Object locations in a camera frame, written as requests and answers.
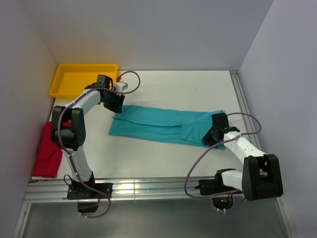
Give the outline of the teal t shirt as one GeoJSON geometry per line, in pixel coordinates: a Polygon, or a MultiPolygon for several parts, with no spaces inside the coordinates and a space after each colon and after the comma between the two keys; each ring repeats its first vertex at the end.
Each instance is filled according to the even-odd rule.
{"type": "Polygon", "coordinates": [[[124,105],[122,113],[113,116],[108,134],[207,148],[202,139],[212,127],[211,116],[224,112],[178,111],[124,105]]]}

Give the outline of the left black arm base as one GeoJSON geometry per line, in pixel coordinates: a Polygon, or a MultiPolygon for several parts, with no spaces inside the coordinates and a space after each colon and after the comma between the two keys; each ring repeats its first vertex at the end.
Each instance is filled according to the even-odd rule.
{"type": "Polygon", "coordinates": [[[69,175],[63,178],[68,186],[67,200],[77,200],[77,210],[80,213],[95,213],[99,208],[100,200],[111,198],[113,184],[109,182],[96,183],[92,174],[85,187],[82,183],[73,180],[69,175]]]}

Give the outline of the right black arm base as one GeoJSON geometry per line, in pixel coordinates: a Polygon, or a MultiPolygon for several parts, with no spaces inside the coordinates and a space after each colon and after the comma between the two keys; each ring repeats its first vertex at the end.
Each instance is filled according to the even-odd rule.
{"type": "Polygon", "coordinates": [[[200,190],[200,195],[215,195],[216,193],[225,193],[221,197],[212,198],[212,203],[216,209],[228,210],[232,209],[234,204],[233,195],[241,194],[241,191],[236,191],[236,189],[230,186],[226,186],[223,183],[221,174],[226,171],[236,171],[235,169],[221,169],[218,170],[212,179],[201,179],[199,180],[199,185],[195,189],[200,190]]]}

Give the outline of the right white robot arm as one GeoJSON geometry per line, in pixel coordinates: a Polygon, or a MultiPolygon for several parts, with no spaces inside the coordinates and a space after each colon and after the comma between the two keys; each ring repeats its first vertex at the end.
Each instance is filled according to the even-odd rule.
{"type": "Polygon", "coordinates": [[[249,201],[280,197],[283,184],[279,160],[274,154],[266,154],[243,137],[240,130],[229,125],[226,113],[211,116],[212,126],[202,142],[214,146],[225,144],[243,164],[242,171],[218,170],[213,179],[203,179],[196,187],[201,195],[242,193],[249,201]]]}

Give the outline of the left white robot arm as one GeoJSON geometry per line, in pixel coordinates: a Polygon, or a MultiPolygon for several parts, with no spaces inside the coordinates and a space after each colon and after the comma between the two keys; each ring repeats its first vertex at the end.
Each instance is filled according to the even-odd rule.
{"type": "Polygon", "coordinates": [[[71,103],[55,106],[52,111],[51,140],[60,148],[70,165],[72,190],[78,190],[85,198],[96,194],[97,186],[84,152],[86,140],[85,115],[98,104],[114,112],[121,113],[128,88],[125,82],[98,75],[97,81],[84,88],[84,91],[71,103]]]}

